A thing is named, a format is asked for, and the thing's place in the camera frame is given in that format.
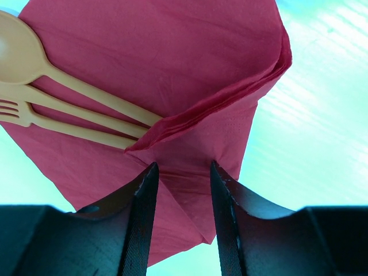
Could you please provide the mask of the orange plastic spoon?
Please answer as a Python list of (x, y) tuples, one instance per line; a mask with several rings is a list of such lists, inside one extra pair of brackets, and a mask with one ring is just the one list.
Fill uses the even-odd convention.
[(153, 126), (161, 116), (111, 95), (52, 65), (37, 34), (22, 20), (1, 11), (1, 83), (27, 85), (41, 76), (93, 99), (145, 125)]

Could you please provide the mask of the red paper napkin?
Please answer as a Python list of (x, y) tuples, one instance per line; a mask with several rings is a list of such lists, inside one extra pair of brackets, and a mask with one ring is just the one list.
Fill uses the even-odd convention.
[(149, 265), (210, 244), (210, 164), (239, 177), (258, 101), (292, 63), (276, 2), (30, 1), (19, 18), (56, 67), (162, 119), (124, 151), (37, 126), (5, 131), (76, 209), (156, 162)]

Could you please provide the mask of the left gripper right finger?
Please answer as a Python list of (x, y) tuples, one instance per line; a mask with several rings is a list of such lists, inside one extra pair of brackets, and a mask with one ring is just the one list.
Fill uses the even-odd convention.
[(367, 207), (293, 211), (234, 180), (218, 163), (210, 187), (222, 275), (366, 275)]

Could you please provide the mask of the orange plastic knife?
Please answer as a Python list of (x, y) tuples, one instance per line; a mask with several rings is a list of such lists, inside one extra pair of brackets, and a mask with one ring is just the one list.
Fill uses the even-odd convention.
[(67, 103), (30, 85), (1, 84), (1, 95), (82, 118), (138, 139), (143, 137), (148, 131), (147, 128), (142, 126)]

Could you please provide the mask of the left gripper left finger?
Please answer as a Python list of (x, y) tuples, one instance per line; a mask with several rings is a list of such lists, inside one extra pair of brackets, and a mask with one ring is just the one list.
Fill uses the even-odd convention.
[(77, 212), (1, 206), (1, 274), (145, 275), (158, 186), (152, 163)]

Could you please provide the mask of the orange plastic fork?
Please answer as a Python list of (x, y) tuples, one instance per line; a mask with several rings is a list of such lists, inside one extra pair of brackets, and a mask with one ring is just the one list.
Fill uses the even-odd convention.
[(26, 128), (34, 124), (50, 131), (63, 133), (65, 135), (78, 137), (122, 150), (135, 143), (134, 140), (126, 137), (87, 129), (81, 126), (79, 127), (42, 116), (33, 110), (30, 103), (11, 99), (4, 95), (1, 96), (1, 121)]

